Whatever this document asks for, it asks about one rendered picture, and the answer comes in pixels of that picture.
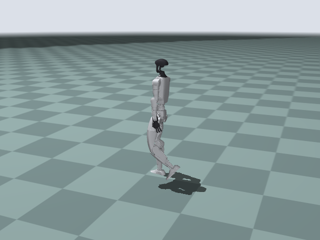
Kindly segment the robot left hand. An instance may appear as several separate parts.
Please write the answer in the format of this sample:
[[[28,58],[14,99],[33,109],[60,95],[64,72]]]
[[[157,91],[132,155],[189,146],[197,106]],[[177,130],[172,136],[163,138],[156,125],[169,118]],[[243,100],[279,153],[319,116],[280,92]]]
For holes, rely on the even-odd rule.
[[[153,118],[153,117],[152,117]],[[154,127],[155,129],[156,129],[156,132],[158,133],[160,133],[160,131],[162,131],[161,130],[161,128],[160,128],[160,124],[158,123],[158,116],[156,116],[156,118],[157,118],[157,120],[156,121],[154,121],[153,119],[152,119],[152,121],[154,122],[153,123],[153,125],[152,125],[152,127]],[[157,131],[158,130],[158,131]],[[160,130],[160,131],[159,131]]]

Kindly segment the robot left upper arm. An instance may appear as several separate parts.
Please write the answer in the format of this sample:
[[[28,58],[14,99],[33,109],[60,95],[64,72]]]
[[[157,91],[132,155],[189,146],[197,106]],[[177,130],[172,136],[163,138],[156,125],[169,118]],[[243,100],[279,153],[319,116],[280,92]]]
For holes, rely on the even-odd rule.
[[[161,85],[161,79],[160,78],[156,78],[152,81],[152,93],[153,96],[152,98],[156,99],[156,102],[158,102],[159,100],[159,87]]]

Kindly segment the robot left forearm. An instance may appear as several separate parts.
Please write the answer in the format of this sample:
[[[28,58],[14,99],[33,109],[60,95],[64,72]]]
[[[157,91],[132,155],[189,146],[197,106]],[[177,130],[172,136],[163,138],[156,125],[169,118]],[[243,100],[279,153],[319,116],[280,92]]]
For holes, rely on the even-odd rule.
[[[157,101],[155,98],[151,98],[151,107],[152,107],[152,112],[151,112],[151,115],[152,115],[152,119],[153,121],[157,121],[157,109],[158,109],[158,105],[157,105]]]

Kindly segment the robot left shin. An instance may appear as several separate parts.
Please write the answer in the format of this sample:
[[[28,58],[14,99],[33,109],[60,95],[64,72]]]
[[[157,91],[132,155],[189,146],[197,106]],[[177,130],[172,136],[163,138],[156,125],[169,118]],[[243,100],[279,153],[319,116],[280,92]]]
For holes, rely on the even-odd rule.
[[[164,164],[166,167],[168,167],[170,170],[174,168],[174,166],[168,161],[168,157],[159,149],[158,146],[153,146],[152,153],[150,153],[152,156],[154,156],[159,162]]]

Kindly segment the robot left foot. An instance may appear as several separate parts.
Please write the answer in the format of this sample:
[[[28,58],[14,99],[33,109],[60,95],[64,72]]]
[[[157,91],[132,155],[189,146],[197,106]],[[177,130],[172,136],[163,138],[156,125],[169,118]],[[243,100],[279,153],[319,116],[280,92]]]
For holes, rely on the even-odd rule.
[[[169,170],[168,176],[166,180],[168,180],[180,167],[178,165],[174,165],[172,170]]]

